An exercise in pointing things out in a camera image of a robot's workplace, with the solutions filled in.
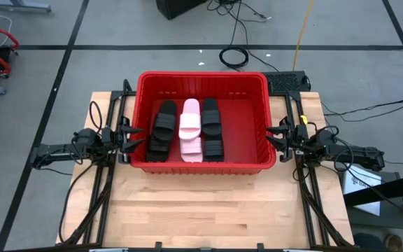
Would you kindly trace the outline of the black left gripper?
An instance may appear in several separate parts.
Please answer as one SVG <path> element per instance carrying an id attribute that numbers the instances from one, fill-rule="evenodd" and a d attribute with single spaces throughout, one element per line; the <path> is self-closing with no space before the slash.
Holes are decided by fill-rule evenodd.
<path id="1" fill-rule="evenodd" d="M 128 164 L 128 153 L 133 153 L 142 142 L 143 139 L 131 141 L 129 134 L 136 134 L 142 132 L 143 129 L 133 128 L 129 126 L 129 118 L 118 117 L 116 120 L 115 131 L 113 134 L 113 141 L 118 148 L 118 162 L 121 164 Z"/>

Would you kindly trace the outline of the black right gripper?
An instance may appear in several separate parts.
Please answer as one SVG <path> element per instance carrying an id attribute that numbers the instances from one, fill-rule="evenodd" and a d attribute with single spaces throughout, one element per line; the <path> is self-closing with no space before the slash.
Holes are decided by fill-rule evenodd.
<path id="1" fill-rule="evenodd" d="M 290 116 L 284 117 L 278 127 L 267 127 L 266 131 L 268 131 L 272 135 L 282 134 L 283 138 L 279 139 L 274 136 L 266 136 L 267 141 L 278 151 L 283 152 L 280 155 L 280 161 L 282 163 L 286 163 L 293 158 L 293 151 L 291 149 L 291 144 L 293 140 L 293 126 Z"/>

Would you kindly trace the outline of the black foam slide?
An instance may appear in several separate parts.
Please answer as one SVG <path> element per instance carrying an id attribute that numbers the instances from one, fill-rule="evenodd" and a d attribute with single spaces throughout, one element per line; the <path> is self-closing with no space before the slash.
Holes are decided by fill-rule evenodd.
<path id="1" fill-rule="evenodd" d="M 220 110 L 214 98 L 204 100 L 201 112 L 201 130 L 206 136 L 214 137 L 222 134 Z"/>
<path id="2" fill-rule="evenodd" d="M 146 151 L 147 162 L 165 162 L 169 156 L 170 141 L 162 141 L 151 137 Z"/>
<path id="3" fill-rule="evenodd" d="M 224 148 L 222 139 L 205 139 L 203 159 L 205 162 L 223 162 Z"/>
<path id="4" fill-rule="evenodd" d="M 176 128 L 176 104 L 171 100 L 162 103 L 155 121 L 151 135 L 160 141 L 171 141 Z"/>

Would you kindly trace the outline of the large red plastic bin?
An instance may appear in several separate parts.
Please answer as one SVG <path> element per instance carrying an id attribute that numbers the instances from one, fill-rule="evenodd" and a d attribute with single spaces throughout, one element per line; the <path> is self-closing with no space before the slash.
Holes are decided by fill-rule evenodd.
<path id="1" fill-rule="evenodd" d="M 184 162 L 178 137 L 179 118 L 187 99 L 196 99 L 202 113 L 204 100 L 214 98 L 220 110 L 222 134 L 205 139 L 222 139 L 223 162 Z M 176 104 L 176 128 L 165 162 L 147 162 L 146 151 L 153 123 L 162 103 Z M 258 72 L 177 72 L 149 71 L 138 82 L 133 127 L 143 129 L 132 135 L 144 142 L 132 153 L 132 166 L 151 174 L 257 174 L 272 167 L 276 152 L 265 138 L 271 127 L 267 80 Z"/>

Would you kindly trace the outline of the black mesh electronics box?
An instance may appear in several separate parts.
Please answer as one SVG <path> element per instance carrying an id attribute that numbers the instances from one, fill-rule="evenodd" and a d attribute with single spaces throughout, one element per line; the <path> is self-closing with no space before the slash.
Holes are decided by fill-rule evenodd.
<path id="1" fill-rule="evenodd" d="M 267 78 L 269 95 L 311 91 L 309 77 L 304 71 L 272 71 L 262 74 Z"/>

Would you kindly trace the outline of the white printed paper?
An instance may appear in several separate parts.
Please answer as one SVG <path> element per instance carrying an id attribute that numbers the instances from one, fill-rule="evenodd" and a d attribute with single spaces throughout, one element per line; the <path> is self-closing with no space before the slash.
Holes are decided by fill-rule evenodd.
<path id="1" fill-rule="evenodd" d="M 355 191 L 367 189 L 369 186 L 379 186 L 382 184 L 382 182 L 383 181 L 380 176 L 352 165 L 351 168 L 344 173 L 342 191 L 345 195 Z M 360 204 L 354 206 L 354 208 L 374 216 L 380 216 L 381 203 L 372 202 Z"/>

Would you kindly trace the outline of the black horizontal beam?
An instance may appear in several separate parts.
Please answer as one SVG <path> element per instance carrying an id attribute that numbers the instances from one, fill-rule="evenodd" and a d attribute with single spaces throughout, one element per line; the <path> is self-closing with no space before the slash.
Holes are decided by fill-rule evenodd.
<path id="1" fill-rule="evenodd" d="M 360 204 L 388 200 L 402 196 L 403 178 L 400 178 L 395 181 L 345 194 L 344 201 L 347 206 L 353 207 Z"/>

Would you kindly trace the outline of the person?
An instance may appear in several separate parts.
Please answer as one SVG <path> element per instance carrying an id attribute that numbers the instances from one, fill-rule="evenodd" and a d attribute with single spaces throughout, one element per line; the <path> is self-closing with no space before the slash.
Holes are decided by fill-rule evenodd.
<path id="1" fill-rule="evenodd" d="M 362 249 L 380 250 L 383 252 L 403 252 L 402 238 L 396 234 L 389 234 L 384 241 L 367 233 L 353 235 L 354 242 Z"/>

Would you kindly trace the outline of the black floor box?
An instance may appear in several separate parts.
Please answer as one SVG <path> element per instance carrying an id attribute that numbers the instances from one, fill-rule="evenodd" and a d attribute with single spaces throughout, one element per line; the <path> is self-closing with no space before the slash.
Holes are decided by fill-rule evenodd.
<path id="1" fill-rule="evenodd" d="M 157 9 L 163 16 L 172 20 L 190 9 L 204 4 L 207 0 L 155 0 Z"/>

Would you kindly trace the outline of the grey side table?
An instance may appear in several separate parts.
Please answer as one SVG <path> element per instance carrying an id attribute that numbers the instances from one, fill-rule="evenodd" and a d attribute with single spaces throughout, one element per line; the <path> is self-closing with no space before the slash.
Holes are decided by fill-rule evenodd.
<path id="1" fill-rule="evenodd" d="M 383 181 L 382 184 L 400 179 L 397 172 L 376 172 L 372 170 L 369 170 L 368 172 L 380 176 Z M 340 175 L 341 185 L 344 173 Z M 346 205 L 349 222 L 358 225 L 403 229 L 403 196 L 378 202 L 381 203 L 380 216 L 374 216 L 370 213 L 356 209 L 354 206 Z"/>

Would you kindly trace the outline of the grey table foot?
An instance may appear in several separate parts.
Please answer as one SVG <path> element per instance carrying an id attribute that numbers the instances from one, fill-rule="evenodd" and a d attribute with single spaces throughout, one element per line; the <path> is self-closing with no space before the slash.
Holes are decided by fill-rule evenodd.
<path id="1" fill-rule="evenodd" d="M 35 10 L 35 11 L 45 11 L 49 13 L 51 11 L 51 5 L 47 3 L 38 3 L 31 0 L 0 0 L 0 8 L 12 10 Z"/>

